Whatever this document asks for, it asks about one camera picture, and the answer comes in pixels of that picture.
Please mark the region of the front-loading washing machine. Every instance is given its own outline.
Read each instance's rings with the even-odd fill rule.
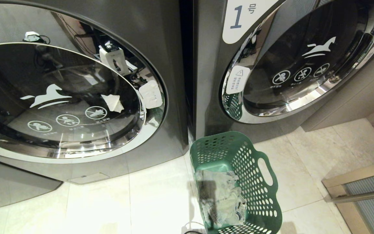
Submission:
[[[184,4],[195,138],[233,130],[260,142],[291,132],[374,54],[374,0]]]
[[[177,1],[0,1],[0,162],[85,184],[183,155]]]

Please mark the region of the white tile floor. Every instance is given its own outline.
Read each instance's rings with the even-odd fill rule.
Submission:
[[[282,234],[349,234],[324,178],[374,163],[374,129],[356,120],[254,145],[279,181]],[[0,234],[181,234],[200,230],[189,153],[129,175],[58,190],[0,208]]]

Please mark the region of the number 1 sign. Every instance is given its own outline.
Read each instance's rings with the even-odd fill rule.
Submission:
[[[223,40],[233,44],[279,0],[228,0],[224,16]]]

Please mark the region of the white horse logo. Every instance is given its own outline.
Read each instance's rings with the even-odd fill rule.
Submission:
[[[308,52],[306,52],[305,54],[303,54],[303,56],[306,56],[306,55],[309,55],[305,58],[309,58],[309,57],[314,57],[314,56],[321,56],[321,55],[325,55],[325,54],[314,54],[314,55],[310,55],[310,54],[313,54],[313,53],[317,53],[317,52],[323,52],[323,51],[328,51],[328,52],[331,52],[330,50],[330,44],[331,43],[335,43],[336,42],[336,37],[331,37],[330,40],[328,40],[324,45],[316,45],[316,44],[310,44],[310,45],[307,45],[307,47],[313,47],[314,48]]]
[[[71,98],[71,96],[64,96],[64,95],[59,94],[57,92],[57,90],[62,90],[62,89],[55,84],[51,84],[47,87],[46,94],[38,95],[36,97],[31,96],[31,95],[27,95],[25,97],[21,97],[21,99],[25,100],[25,99],[29,99],[29,98],[35,98],[34,103],[31,104],[31,106],[30,106],[30,108],[32,108],[32,107],[35,107],[37,105],[42,104],[43,102],[53,101],[53,100],[62,99],[62,98]],[[52,106],[52,105],[56,105],[56,104],[59,104],[59,103],[64,103],[64,102],[68,102],[68,101],[52,102],[52,103],[40,106],[39,109],[45,108],[45,107],[48,107],[48,106]]]

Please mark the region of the green laundry basket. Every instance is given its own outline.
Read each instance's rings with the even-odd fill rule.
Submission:
[[[266,154],[256,151],[251,140],[240,132],[224,132],[194,142],[190,150],[194,170],[234,171],[237,186],[247,201],[243,225],[214,228],[205,222],[208,234],[275,234],[282,224],[282,212],[276,200],[278,182]],[[272,185],[263,178],[258,159],[263,159],[272,177]],[[199,182],[195,177],[200,194]]]

